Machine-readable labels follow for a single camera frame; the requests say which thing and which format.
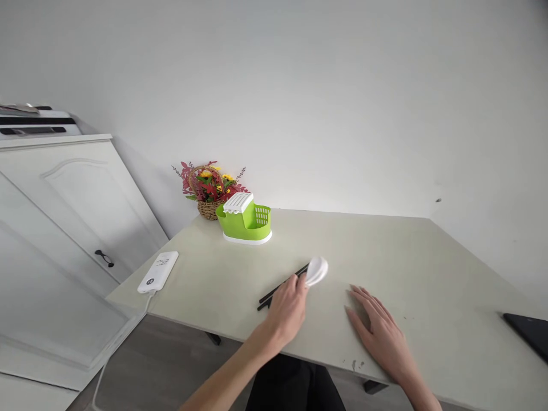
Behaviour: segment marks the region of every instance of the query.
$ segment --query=red leaves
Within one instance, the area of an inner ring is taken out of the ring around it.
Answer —
[[[206,167],[211,166],[216,162],[217,161],[208,162]],[[230,182],[230,185],[227,185],[229,182],[225,181],[219,173],[211,172],[210,177],[199,177],[200,180],[198,180],[197,177],[202,171],[207,170],[206,168],[194,171],[192,163],[187,164],[185,162],[181,162],[181,166],[183,167],[181,173],[179,173],[175,167],[173,167],[173,169],[183,181],[183,193],[190,195],[196,194],[196,200],[198,201],[207,202],[209,200],[211,202],[217,201],[218,199],[228,200],[237,192],[249,192],[247,188],[237,182],[237,179],[234,182]],[[244,171],[245,167],[242,169],[238,178],[241,177]],[[192,190],[192,186],[188,182],[189,178],[192,179],[192,185],[196,187],[197,193],[194,193]],[[221,192],[217,190],[217,186],[221,186]]]
[[[202,183],[201,181],[198,181],[198,185],[203,188],[208,194],[211,194],[213,197],[213,201],[217,200],[217,187],[212,186],[210,184]]]

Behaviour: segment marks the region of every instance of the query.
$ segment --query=hand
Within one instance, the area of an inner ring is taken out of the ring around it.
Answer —
[[[246,344],[269,358],[277,355],[295,338],[305,317],[308,294],[307,274],[292,275],[272,296],[267,318],[257,326]]]
[[[381,301],[373,297],[365,288],[353,285],[352,290],[350,293],[367,311],[371,330],[367,330],[354,310],[346,307],[346,313],[367,351],[399,384],[402,384],[405,379],[419,376],[405,336],[392,315]]]

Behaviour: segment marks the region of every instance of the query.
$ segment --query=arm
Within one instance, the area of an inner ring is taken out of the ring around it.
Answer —
[[[441,411],[441,405],[418,370],[405,336],[381,301],[365,288],[352,286],[351,294],[367,311],[371,321],[368,330],[354,310],[346,313],[371,356],[401,385],[415,411]]]
[[[179,411],[226,411],[257,371],[286,346],[304,321],[306,273],[292,275],[272,297],[267,318],[238,351],[213,374]]]

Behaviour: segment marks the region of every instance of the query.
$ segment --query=table leg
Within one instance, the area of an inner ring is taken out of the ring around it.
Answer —
[[[387,387],[386,384],[383,384],[381,382],[373,381],[373,380],[367,380],[364,382],[364,390],[367,392],[367,394],[373,395],[378,393],[380,390],[383,390]]]
[[[212,343],[214,343],[215,345],[221,345],[221,337],[219,337],[217,334],[208,333],[207,331],[205,333]]]

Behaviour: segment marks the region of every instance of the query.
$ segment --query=gray floor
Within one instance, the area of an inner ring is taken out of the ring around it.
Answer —
[[[116,351],[97,396],[103,411],[176,411],[240,346],[223,339],[213,345],[204,332],[153,316],[146,316]],[[347,411],[412,411],[401,388],[390,386],[370,396],[362,379],[336,369],[329,370]],[[97,377],[78,396],[68,411],[91,411]],[[245,409],[252,382],[231,410]],[[463,411],[442,404],[444,411]]]

